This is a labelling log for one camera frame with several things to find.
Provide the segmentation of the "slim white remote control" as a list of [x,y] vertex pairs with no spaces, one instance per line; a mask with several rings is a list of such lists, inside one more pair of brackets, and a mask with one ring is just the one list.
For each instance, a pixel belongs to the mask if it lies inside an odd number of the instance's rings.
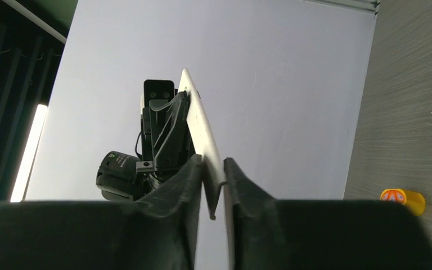
[[223,161],[220,157],[200,94],[186,68],[182,70],[178,91],[186,92],[190,98],[186,122],[195,152],[202,157],[205,169],[203,184],[209,217],[215,220],[219,196],[223,185],[226,184],[226,176],[223,169]]

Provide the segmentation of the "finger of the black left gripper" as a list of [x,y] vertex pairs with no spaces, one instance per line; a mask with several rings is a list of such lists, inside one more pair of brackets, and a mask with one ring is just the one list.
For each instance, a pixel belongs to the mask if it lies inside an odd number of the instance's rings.
[[178,92],[170,101],[151,100],[150,129],[153,166],[157,172],[182,167],[189,156],[187,114],[190,98]]

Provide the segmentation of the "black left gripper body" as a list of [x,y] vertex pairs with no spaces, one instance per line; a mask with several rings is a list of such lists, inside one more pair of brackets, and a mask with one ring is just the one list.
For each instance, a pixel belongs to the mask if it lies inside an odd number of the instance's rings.
[[140,125],[137,156],[157,176],[176,174],[181,167],[181,95],[173,81],[144,81]]

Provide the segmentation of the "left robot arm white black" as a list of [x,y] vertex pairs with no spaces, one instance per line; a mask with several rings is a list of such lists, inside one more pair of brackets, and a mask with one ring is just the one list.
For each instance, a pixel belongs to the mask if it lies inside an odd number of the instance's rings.
[[110,151],[97,171],[96,186],[106,200],[136,201],[170,180],[195,154],[187,125],[190,97],[171,80],[143,84],[135,155]]

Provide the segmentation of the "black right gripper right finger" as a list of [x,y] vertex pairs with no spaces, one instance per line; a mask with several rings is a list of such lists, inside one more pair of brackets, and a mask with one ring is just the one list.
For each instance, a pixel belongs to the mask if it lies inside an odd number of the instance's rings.
[[232,269],[432,269],[432,243],[397,202],[272,197],[224,160]]

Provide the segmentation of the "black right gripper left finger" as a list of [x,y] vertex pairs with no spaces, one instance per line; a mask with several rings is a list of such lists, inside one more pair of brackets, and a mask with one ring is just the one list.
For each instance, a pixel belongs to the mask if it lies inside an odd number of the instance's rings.
[[194,269],[203,163],[135,202],[0,203],[0,269]]

